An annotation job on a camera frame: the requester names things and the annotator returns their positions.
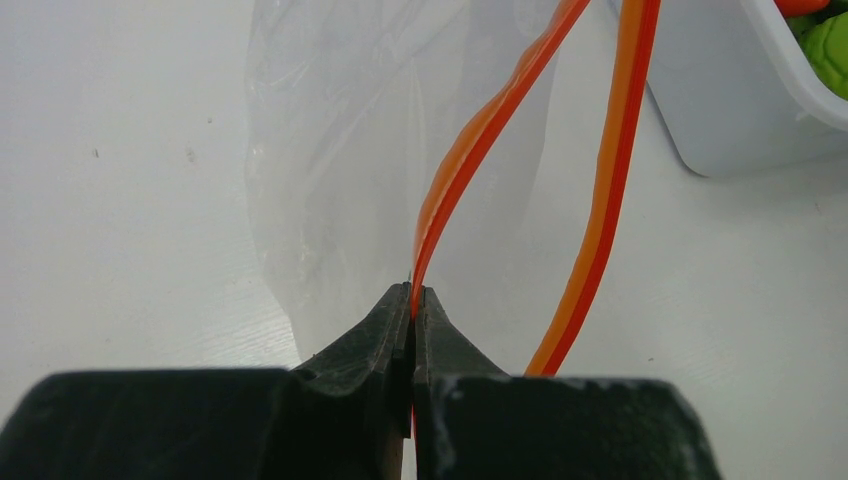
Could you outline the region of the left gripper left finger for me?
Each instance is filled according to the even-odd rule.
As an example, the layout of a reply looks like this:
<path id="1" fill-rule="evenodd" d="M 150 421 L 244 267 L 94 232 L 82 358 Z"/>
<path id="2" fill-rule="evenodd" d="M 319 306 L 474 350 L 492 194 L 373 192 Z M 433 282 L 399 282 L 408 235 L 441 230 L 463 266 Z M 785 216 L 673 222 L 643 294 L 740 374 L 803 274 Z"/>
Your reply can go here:
<path id="1" fill-rule="evenodd" d="M 1 432 L 5 479 L 398 479 L 408 284 L 293 369 L 50 375 Z"/>

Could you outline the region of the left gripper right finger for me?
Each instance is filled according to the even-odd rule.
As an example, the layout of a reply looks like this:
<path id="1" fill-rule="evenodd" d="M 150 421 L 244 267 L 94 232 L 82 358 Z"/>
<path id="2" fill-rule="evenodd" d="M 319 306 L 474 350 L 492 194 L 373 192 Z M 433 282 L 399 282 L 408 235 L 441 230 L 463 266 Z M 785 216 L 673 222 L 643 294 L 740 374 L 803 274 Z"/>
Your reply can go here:
<path id="1" fill-rule="evenodd" d="M 670 383 L 513 376 L 425 288 L 415 322 L 421 479 L 717 479 L 701 422 Z"/>

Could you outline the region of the clear zip top bag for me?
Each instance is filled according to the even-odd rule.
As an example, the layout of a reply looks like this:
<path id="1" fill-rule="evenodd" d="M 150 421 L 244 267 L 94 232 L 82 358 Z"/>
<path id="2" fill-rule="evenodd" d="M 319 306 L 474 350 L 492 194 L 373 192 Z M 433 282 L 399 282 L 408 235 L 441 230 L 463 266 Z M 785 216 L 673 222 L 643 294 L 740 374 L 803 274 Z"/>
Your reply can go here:
<path id="1" fill-rule="evenodd" d="M 512 374 L 552 376 L 598 292 L 659 16 L 628 1 L 585 105 L 587 1 L 260 1 L 257 253 L 309 359 L 392 284 Z"/>

